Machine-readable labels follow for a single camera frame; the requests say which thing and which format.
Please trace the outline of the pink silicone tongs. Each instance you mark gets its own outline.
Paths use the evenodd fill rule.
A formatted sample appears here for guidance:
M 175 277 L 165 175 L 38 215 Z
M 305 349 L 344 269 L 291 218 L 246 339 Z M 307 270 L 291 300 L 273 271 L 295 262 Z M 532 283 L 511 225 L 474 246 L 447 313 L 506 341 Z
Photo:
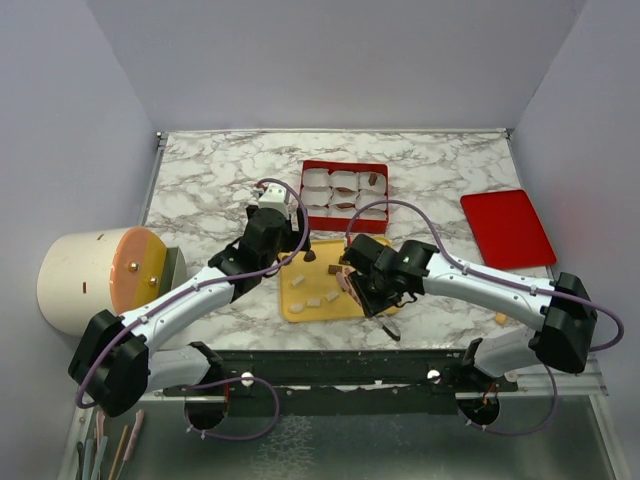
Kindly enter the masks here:
M 341 266 L 339 271 L 335 274 L 337 282 L 340 288 L 346 292 L 361 308 L 363 308 L 359 297 L 356 294 L 356 290 L 349 280 L 348 276 L 354 272 L 354 269 L 348 266 Z M 376 316 L 367 316 L 367 319 L 373 321 L 379 326 L 392 340 L 398 342 L 401 340 L 401 332 L 399 327 L 391 320 L 391 318 L 385 314 L 377 314 Z

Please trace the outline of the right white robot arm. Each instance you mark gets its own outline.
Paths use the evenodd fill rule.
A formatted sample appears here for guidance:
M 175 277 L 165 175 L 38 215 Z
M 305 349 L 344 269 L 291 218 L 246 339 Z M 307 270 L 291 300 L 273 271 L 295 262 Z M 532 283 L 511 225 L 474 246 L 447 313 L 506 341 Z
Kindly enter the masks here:
M 584 371 L 597 315 L 581 280 L 519 277 L 448 259 L 438 247 L 408 240 L 399 250 L 360 234 L 343 255 L 348 281 L 368 317 L 402 307 L 420 296 L 449 297 L 503 313 L 518 329 L 473 340 L 459 367 L 461 383 L 481 391 L 505 373 L 535 364 Z

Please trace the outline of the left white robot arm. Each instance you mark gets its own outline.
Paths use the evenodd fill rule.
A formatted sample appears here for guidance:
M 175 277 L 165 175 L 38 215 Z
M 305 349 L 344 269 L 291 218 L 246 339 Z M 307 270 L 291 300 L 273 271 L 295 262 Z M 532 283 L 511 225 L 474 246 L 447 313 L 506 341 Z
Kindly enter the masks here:
M 151 360 L 174 335 L 207 314 L 255 289 L 310 248 L 308 212 L 296 210 L 299 228 L 280 211 L 252 207 L 241 237 L 214 255 L 178 288 L 134 310 L 96 313 L 88 322 L 70 362 L 81 409 L 100 407 L 111 417 L 129 410 L 149 391 Z

